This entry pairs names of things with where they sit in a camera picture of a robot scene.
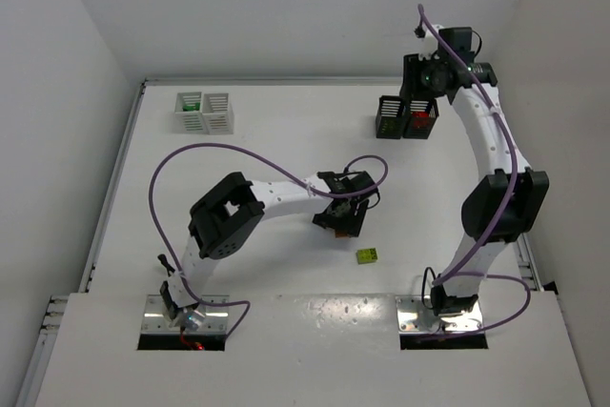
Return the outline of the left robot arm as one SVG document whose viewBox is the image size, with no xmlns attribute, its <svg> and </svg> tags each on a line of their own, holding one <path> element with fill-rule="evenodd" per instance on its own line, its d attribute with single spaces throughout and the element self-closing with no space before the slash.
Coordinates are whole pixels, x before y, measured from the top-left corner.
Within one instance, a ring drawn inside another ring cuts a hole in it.
<svg viewBox="0 0 610 407">
<path fill-rule="evenodd" d="M 188 241 L 180 266 L 161 286 L 169 319 L 176 321 L 199 301 L 193 297 L 221 259 L 236 254 L 256 226 L 267 220 L 310 214 L 337 235 L 357 237 L 378 187 L 366 172 L 320 172 L 302 181 L 265 182 L 230 173 L 190 209 Z"/>
</svg>

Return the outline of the red lego brick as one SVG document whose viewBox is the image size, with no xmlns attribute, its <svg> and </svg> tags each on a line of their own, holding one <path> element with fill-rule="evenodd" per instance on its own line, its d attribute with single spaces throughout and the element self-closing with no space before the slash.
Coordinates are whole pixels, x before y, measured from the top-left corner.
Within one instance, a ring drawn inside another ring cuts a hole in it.
<svg viewBox="0 0 610 407">
<path fill-rule="evenodd" d="M 430 129 L 430 125 L 433 123 L 434 120 L 430 117 L 430 114 L 428 112 L 412 113 L 413 129 L 416 131 L 427 132 Z"/>
</svg>

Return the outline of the small green lego brick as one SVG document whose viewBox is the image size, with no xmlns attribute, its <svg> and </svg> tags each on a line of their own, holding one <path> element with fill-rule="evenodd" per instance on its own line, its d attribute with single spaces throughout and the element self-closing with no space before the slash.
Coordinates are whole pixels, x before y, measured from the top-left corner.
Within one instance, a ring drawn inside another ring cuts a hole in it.
<svg viewBox="0 0 610 407">
<path fill-rule="evenodd" d="M 193 103 L 185 103 L 183 105 L 183 111 L 184 112 L 193 112 L 193 111 L 198 111 L 200 108 L 200 104 L 198 102 L 193 102 Z"/>
</svg>

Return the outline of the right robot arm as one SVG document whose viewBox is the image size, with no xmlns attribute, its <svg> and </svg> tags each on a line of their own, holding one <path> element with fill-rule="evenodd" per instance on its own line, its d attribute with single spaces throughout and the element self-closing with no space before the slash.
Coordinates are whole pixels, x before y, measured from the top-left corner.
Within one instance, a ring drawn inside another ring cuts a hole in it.
<svg viewBox="0 0 610 407">
<path fill-rule="evenodd" d="M 418 26 L 419 52 L 403 58 L 398 95 L 382 96 L 376 137 L 430 136 L 437 101 L 448 100 L 468 135 L 479 182 L 461 206 L 464 235 L 447 268 L 433 281 L 429 307 L 434 315 L 472 310 L 479 286 L 496 257 L 532 229 L 549 177 L 534 170 L 519 151 L 505 120 L 492 66 L 479 63 L 469 27 Z"/>
</svg>

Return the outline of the lime lego brick small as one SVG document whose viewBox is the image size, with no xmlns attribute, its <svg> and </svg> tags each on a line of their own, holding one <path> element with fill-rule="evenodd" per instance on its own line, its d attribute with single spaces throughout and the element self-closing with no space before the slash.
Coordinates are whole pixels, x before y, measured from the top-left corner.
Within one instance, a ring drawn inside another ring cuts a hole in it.
<svg viewBox="0 0 610 407">
<path fill-rule="evenodd" d="M 377 136 L 379 138 L 396 138 L 399 126 L 394 119 L 382 119 L 377 126 Z"/>
</svg>

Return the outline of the lime lego brick large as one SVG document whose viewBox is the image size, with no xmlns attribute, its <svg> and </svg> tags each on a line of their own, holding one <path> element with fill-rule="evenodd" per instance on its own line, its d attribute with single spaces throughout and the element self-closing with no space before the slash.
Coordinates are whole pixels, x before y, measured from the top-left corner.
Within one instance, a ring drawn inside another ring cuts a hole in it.
<svg viewBox="0 0 610 407">
<path fill-rule="evenodd" d="M 375 248 L 357 250 L 356 261 L 359 265 L 376 263 L 378 261 L 377 250 Z"/>
</svg>

